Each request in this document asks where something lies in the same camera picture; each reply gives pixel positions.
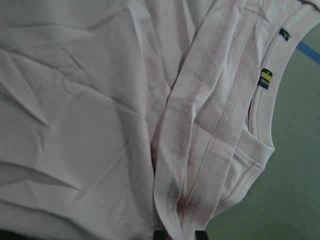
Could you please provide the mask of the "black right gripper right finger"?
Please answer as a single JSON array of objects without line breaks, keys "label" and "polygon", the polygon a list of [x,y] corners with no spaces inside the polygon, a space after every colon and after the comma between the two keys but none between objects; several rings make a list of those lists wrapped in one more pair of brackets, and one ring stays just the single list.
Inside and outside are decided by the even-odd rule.
[{"label": "black right gripper right finger", "polygon": [[196,240],[208,240],[208,234],[205,230],[195,231]]}]

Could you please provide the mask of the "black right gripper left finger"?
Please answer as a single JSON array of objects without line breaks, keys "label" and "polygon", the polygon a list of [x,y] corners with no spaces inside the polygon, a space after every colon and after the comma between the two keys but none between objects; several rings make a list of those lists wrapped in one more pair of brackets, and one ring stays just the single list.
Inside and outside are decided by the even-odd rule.
[{"label": "black right gripper left finger", "polygon": [[157,229],[153,232],[152,240],[165,240],[166,239],[166,231],[162,229]]}]

